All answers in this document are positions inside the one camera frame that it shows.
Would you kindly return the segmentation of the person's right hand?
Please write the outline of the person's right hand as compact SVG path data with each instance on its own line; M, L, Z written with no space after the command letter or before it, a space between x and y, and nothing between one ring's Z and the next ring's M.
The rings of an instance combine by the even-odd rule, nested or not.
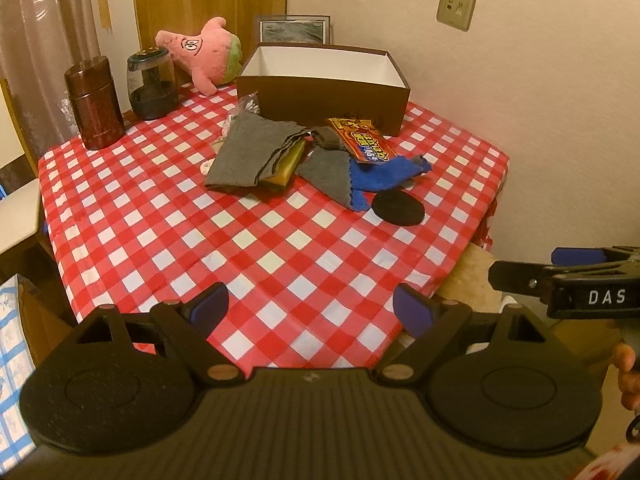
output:
M618 388L623 407L638 411L640 404L640 375L636 369L637 356L629 344L618 344L613 351L613 364L618 370Z

